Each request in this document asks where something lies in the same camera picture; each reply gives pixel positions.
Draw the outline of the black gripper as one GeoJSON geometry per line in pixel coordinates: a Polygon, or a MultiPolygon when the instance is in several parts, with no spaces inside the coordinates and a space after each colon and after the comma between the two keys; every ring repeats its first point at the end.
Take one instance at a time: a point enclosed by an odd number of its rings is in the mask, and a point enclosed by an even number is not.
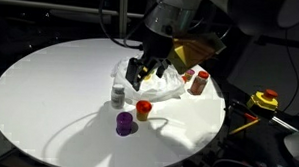
{"type": "Polygon", "coordinates": [[[147,29],[142,37],[143,54],[140,59],[131,58],[128,61],[126,80],[135,91],[138,91],[146,72],[157,69],[156,75],[161,78],[171,64],[167,57],[173,47],[171,37],[161,36],[147,29]]]}

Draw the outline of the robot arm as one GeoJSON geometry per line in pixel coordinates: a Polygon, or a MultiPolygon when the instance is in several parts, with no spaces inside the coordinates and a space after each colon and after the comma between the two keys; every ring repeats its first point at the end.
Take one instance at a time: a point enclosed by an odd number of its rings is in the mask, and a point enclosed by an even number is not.
{"type": "Polygon", "coordinates": [[[175,37],[185,37],[195,18],[225,13],[246,35],[289,28],[299,24],[299,0],[152,0],[142,21],[146,34],[139,59],[129,60],[126,79],[138,90],[149,71],[166,70],[175,37]]]}

